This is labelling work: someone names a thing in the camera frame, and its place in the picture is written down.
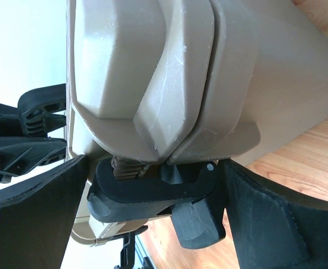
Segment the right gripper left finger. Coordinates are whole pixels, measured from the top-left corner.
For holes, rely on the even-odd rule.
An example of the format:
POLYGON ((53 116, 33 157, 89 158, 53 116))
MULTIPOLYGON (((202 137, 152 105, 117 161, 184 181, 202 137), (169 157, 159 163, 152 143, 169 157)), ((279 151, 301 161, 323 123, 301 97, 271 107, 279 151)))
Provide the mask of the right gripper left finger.
POLYGON ((89 174, 80 155, 0 190, 0 268, 60 268, 89 174))

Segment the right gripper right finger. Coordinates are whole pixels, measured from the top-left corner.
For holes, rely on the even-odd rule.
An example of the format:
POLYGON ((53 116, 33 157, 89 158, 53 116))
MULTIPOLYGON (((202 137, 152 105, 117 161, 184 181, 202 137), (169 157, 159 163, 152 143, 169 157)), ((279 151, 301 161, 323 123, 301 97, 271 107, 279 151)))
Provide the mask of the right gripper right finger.
POLYGON ((328 201, 220 161, 240 268, 328 268, 328 201))

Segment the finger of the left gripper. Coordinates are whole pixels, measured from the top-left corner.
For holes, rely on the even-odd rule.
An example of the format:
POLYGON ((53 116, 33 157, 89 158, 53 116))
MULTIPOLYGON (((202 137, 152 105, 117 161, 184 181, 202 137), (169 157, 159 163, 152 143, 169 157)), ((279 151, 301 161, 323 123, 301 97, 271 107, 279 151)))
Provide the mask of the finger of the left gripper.
POLYGON ((66 147, 61 138, 0 137, 0 182, 65 159, 66 147))
POLYGON ((66 85, 30 90, 20 96, 17 107, 0 103, 0 137, 47 137, 66 125, 66 85))

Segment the tan plastic tool box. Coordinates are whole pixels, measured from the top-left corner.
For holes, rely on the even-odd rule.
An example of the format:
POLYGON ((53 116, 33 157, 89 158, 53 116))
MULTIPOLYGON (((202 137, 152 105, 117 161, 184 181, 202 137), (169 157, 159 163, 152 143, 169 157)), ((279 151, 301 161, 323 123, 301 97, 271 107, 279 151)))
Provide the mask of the tan plastic tool box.
POLYGON ((328 117, 328 37, 293 1, 68 1, 67 158, 89 175, 87 246, 170 217, 180 245, 224 239, 219 163, 246 164, 328 117))

